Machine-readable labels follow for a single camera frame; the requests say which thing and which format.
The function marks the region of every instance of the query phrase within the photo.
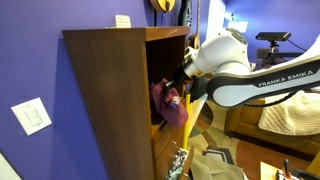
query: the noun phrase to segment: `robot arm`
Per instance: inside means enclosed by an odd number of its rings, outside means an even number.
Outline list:
[[[206,93],[218,105],[233,107],[253,99],[320,86],[320,35],[301,56],[267,70],[251,72],[247,41],[235,29],[223,29],[195,50],[186,49],[185,61],[166,86],[212,73]]]

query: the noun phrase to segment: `yellow object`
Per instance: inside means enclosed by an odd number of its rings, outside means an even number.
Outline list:
[[[307,172],[320,176],[320,151],[314,157],[311,164],[307,168]]]
[[[264,162],[260,162],[260,180],[276,180],[279,169]]]
[[[184,130],[183,130],[183,140],[182,140],[182,149],[187,149],[188,146],[188,138],[189,138],[189,126],[190,126],[190,93],[186,94],[186,110],[188,113],[188,120],[184,124]]]

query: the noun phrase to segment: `light switch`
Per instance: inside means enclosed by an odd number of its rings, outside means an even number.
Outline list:
[[[11,110],[28,136],[52,123],[40,98],[13,106]]]
[[[32,126],[39,125],[42,121],[35,107],[31,107],[25,111],[27,118]]]

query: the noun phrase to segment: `wooden cabinet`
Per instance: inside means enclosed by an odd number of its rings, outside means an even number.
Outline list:
[[[172,77],[187,34],[189,27],[63,30],[110,179],[164,179],[181,147],[183,128],[153,110],[149,85]]]

